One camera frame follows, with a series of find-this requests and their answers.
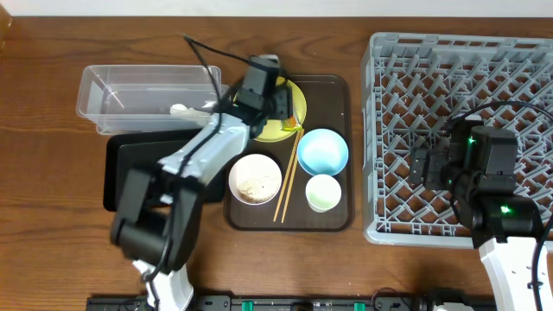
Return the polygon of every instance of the chopsticks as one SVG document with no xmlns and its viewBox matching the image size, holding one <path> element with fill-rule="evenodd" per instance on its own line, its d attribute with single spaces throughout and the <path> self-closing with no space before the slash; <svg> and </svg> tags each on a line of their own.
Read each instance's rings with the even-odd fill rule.
<svg viewBox="0 0 553 311">
<path fill-rule="evenodd" d="M 286 174 L 284 175 L 284 182 L 283 187 L 280 190 L 280 195 L 278 196 L 278 202 L 276 204 L 276 211 L 275 211 L 275 217 L 273 218 L 273 222 L 277 221 L 278 212 L 280 211 L 280 204 L 283 202 L 283 196 L 284 196 L 284 190 L 286 190 L 286 184 L 288 183 L 288 177 L 290 180 L 290 185 L 288 188 L 288 192 L 286 193 L 286 201 L 284 201 L 284 211 L 283 211 L 283 219 L 281 220 L 281 223 L 284 222 L 284 217 L 286 216 L 286 211 L 288 210 L 288 200 L 290 198 L 290 193 L 292 192 L 292 184 L 294 183 L 294 176 L 296 175 L 296 164 L 297 164 L 297 144 L 300 142 L 303 136 L 303 129 L 297 132 L 296 134 L 296 141 L 294 142 L 294 147 L 292 148 L 292 154 L 290 155 L 290 160 L 288 162 L 288 167 L 286 168 Z"/>
</svg>

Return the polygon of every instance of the yellow plate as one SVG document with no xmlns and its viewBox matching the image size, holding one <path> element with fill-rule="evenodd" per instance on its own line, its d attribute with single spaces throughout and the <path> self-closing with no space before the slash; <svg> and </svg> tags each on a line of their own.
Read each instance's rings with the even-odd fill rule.
<svg viewBox="0 0 553 311">
<path fill-rule="evenodd" d="M 283 83 L 284 78 L 279 77 L 276 82 L 277 84 Z M 300 121 L 300 124 L 303 124 L 305 116 L 308 113 L 308 105 L 305 101 L 305 97 L 303 96 L 302 90 L 300 90 L 296 83 L 288 81 L 288 86 L 292 88 L 292 100 L 294 101 L 297 118 L 299 119 L 298 121 Z M 292 131 L 284 131 L 280 128 L 281 126 L 279 120 L 268 120 L 267 124 L 263 127 L 263 132 L 261 132 L 261 135 L 259 135 L 256 140 L 263 143 L 274 143 L 282 141 L 295 133 Z"/>
</svg>

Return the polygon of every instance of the white plastic basket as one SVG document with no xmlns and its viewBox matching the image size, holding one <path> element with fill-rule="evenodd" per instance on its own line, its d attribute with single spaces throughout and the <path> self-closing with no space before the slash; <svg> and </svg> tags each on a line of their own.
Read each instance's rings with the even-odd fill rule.
<svg viewBox="0 0 553 311">
<path fill-rule="evenodd" d="M 527 101 L 553 112 L 553 40 L 377 33 L 361 81 L 365 237 L 375 244 L 472 248 L 448 192 L 407 182 L 410 148 L 448 145 L 449 115 L 493 101 Z M 510 106 L 480 115 L 487 125 L 516 133 L 515 193 L 534 199 L 546 221 L 553 201 L 550 121 Z M 553 250 L 553 242 L 546 246 Z"/>
</svg>

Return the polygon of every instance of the wooden table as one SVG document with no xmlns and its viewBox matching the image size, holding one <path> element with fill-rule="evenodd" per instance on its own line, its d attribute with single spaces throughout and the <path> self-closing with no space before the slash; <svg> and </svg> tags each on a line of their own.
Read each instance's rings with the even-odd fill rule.
<svg viewBox="0 0 553 311">
<path fill-rule="evenodd" d="M 182 32 L 234 54 L 278 54 L 291 73 L 338 74 L 353 107 L 353 225 L 338 234 L 239 232 L 223 219 L 221 204 L 207 205 L 188 263 L 197 289 L 357 297 L 384 286 L 412 293 L 454 287 L 490 295 L 478 251 L 379 246 L 362 235 L 359 66 L 378 31 L 552 38 L 553 20 L 16 18 L 0 59 L 1 308 L 82 310 L 90 295 L 143 290 L 108 239 L 108 137 L 77 117 L 75 103 L 91 64 L 198 63 Z M 227 84 L 245 72 L 234 60 L 204 55 Z"/>
</svg>

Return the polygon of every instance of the brown serving tray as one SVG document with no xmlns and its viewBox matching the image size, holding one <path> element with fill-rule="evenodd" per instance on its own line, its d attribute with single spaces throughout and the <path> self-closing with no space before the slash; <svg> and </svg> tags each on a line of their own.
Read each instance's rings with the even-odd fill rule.
<svg viewBox="0 0 553 311">
<path fill-rule="evenodd" d="M 328 212 L 314 212 L 305 197 L 305 186 L 311 175 L 297 164 L 296 177 L 284 223 L 281 223 L 281 218 L 286 193 L 284 193 L 278 217 L 273 222 L 280 193 L 263 205 L 249 206 L 236 200 L 228 189 L 228 185 L 226 185 L 228 191 L 226 191 L 225 197 L 225 217 L 231 226 L 239 230 L 338 232 L 346 229 L 352 223 L 355 211 L 353 206 L 352 125 L 347 83 L 341 77 L 328 74 L 293 75 L 291 80 L 302 89 L 307 101 L 308 112 L 303 122 L 305 133 L 325 128 L 340 133 L 346 140 L 349 148 L 349 160 L 346 167 L 334 177 L 342 188 L 340 203 Z M 277 143 L 252 141 L 248 145 L 245 155 L 261 153 L 270 156 L 278 163 L 284 176 L 295 139 L 296 136 L 293 135 Z M 227 176 L 232 165 L 233 163 L 230 163 L 227 166 Z"/>
</svg>

